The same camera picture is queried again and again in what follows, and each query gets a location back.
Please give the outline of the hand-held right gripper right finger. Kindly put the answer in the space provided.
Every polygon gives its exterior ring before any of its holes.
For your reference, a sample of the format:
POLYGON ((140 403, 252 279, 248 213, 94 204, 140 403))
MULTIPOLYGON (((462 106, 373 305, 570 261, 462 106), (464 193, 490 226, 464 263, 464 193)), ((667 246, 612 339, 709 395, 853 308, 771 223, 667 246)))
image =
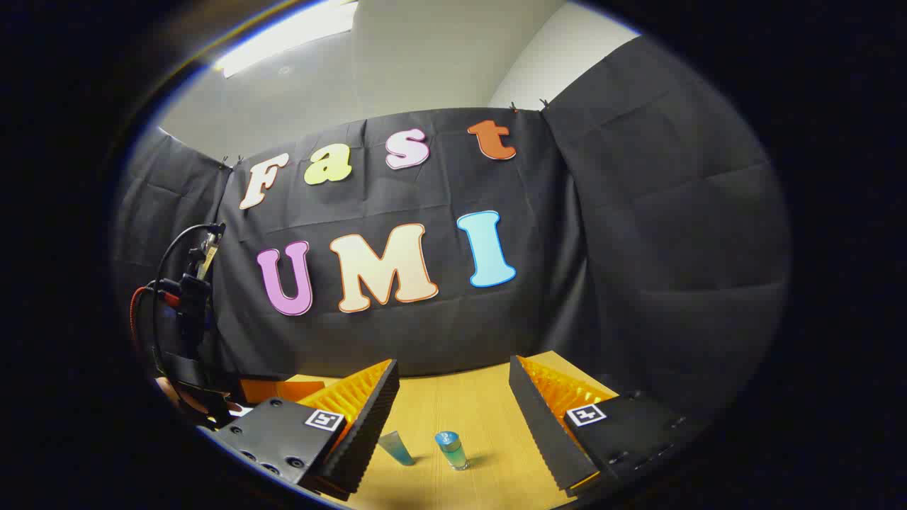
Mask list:
POLYGON ((677 455, 692 421, 646 394, 600 390, 524 356, 509 388, 555 484, 568 496, 609 496, 677 455))

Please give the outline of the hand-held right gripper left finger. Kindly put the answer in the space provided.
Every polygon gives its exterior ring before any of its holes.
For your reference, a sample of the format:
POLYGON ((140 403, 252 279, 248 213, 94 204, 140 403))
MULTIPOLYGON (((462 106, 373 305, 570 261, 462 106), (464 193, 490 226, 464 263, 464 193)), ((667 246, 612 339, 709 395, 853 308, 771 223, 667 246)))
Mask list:
POLYGON ((399 388, 398 362, 386 359, 296 401, 265 398, 210 438, 285 483, 345 502, 359 490, 399 388))

